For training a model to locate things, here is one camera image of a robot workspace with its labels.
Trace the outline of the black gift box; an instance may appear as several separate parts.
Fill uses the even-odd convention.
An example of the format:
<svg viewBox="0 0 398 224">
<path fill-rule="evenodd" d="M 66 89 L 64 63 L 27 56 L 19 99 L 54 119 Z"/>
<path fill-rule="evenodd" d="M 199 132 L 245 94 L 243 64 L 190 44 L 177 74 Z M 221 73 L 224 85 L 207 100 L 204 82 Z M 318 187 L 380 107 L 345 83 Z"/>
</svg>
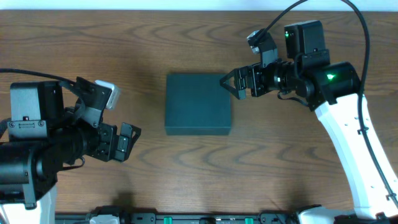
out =
<svg viewBox="0 0 398 224">
<path fill-rule="evenodd" d="M 231 132 L 231 97 L 222 73 L 167 75 L 165 132 L 169 136 L 226 136 Z"/>
</svg>

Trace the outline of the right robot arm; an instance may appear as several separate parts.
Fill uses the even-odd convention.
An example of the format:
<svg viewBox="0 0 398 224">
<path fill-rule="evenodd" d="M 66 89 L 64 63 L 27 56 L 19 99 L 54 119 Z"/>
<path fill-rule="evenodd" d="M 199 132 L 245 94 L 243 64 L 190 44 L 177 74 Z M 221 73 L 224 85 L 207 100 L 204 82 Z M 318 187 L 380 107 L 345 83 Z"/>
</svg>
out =
<svg viewBox="0 0 398 224">
<path fill-rule="evenodd" d="M 371 122 L 360 80 L 349 62 L 331 63 L 320 21 L 284 28 L 287 60 L 277 55 L 266 34 L 253 52 L 259 63 L 236 68 L 220 85 L 242 100 L 271 91 L 296 93 L 326 129 L 348 179 L 354 208 L 329 210 L 319 205 L 297 211 L 294 223 L 396 223 L 397 176 Z"/>
</svg>

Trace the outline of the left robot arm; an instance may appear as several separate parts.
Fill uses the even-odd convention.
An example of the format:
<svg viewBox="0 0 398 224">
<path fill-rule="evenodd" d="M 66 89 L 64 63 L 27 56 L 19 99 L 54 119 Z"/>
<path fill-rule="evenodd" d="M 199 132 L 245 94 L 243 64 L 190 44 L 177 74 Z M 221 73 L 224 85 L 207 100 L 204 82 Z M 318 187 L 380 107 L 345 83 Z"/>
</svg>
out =
<svg viewBox="0 0 398 224">
<path fill-rule="evenodd" d="M 1 222 L 54 223 L 57 174 L 90 156 L 124 162 L 141 135 L 131 124 L 103 122 L 118 100 L 115 85 L 89 82 L 13 83 L 11 117 L 1 122 Z"/>
</svg>

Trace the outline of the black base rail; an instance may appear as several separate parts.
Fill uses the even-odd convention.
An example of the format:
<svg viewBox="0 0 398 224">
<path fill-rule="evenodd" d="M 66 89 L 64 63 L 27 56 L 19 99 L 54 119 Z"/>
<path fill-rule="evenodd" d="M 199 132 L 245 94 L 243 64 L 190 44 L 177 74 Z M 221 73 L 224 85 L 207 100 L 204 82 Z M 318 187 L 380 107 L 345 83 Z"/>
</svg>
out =
<svg viewBox="0 0 398 224">
<path fill-rule="evenodd" d="M 292 215 L 261 213 L 259 215 L 176 215 L 155 213 L 132 213 L 120 223 L 130 224 L 288 224 L 298 223 Z"/>
</svg>

